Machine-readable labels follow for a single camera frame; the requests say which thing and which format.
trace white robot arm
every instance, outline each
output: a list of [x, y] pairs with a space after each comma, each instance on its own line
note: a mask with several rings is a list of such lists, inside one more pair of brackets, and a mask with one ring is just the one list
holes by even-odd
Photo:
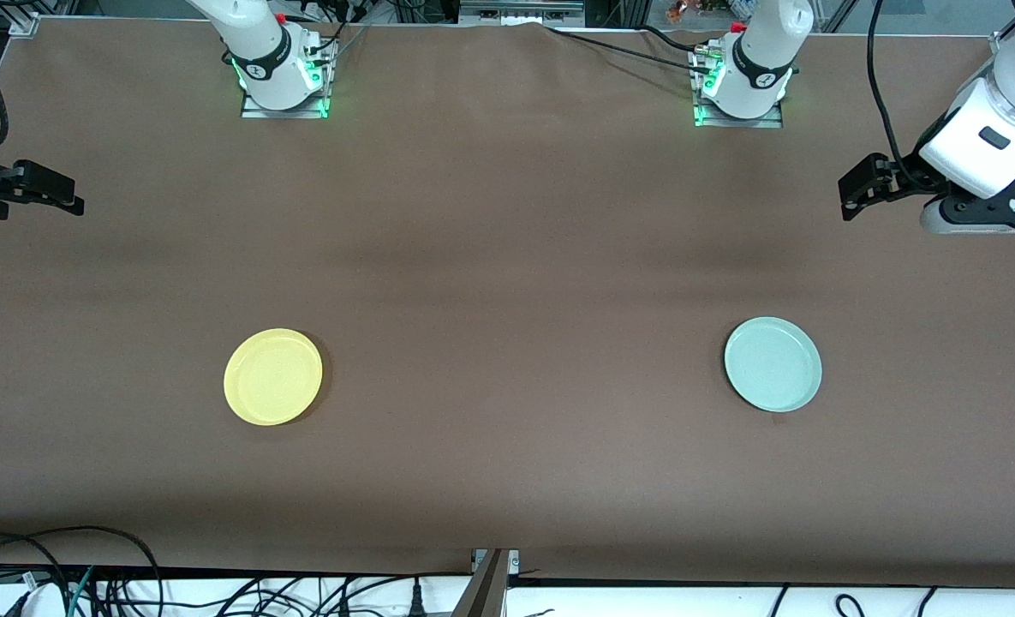
[[1015, 20], [992, 43], [993, 58], [915, 153], [894, 162], [869, 155], [838, 181], [843, 219], [875, 203], [934, 195], [922, 215], [934, 233], [1015, 231]]
[[279, 23], [267, 0], [187, 1], [217, 27], [242, 85], [261, 108], [287, 110], [323, 87], [320, 36]]
[[750, 120], [769, 113], [785, 96], [793, 59], [812, 31], [808, 0], [764, 0], [746, 31], [720, 40], [722, 71], [701, 93], [734, 118]]

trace brown table surface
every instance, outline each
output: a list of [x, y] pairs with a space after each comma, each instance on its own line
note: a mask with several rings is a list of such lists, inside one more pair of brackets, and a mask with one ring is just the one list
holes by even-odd
[[[841, 222], [886, 147], [864, 39], [809, 40], [784, 130], [694, 128], [678, 69], [533, 24], [370, 28], [327, 121], [241, 120], [221, 51], [171, 20], [10, 44], [0, 162], [88, 211], [0, 223], [0, 528], [166, 565], [1015, 586], [1015, 237], [924, 233], [918, 199]], [[880, 43], [902, 143], [988, 55]], [[797, 413], [724, 376], [756, 316], [823, 355]], [[334, 366], [273, 428], [222, 397], [265, 328]]]

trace yellow plate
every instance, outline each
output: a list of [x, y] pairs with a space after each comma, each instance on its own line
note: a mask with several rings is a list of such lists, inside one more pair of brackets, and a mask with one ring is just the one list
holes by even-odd
[[298, 417], [321, 390], [321, 352], [285, 328], [250, 336], [225, 366], [225, 400], [236, 415], [260, 426]]

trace light blue plate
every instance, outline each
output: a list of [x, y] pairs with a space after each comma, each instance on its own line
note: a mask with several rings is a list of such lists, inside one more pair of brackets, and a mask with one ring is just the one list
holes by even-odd
[[776, 317], [739, 324], [724, 347], [732, 388], [759, 410], [793, 411], [812, 400], [823, 382], [820, 352], [808, 335]]

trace plate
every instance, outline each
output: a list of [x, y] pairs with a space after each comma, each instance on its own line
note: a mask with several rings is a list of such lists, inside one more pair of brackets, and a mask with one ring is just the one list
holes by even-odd
[[274, 328], [241, 344], [225, 365], [225, 400], [260, 426], [298, 417], [321, 390], [321, 352], [302, 333]]
[[724, 347], [724, 368], [739, 396], [777, 413], [804, 407], [823, 382], [823, 362], [812, 339], [777, 317], [739, 324]]

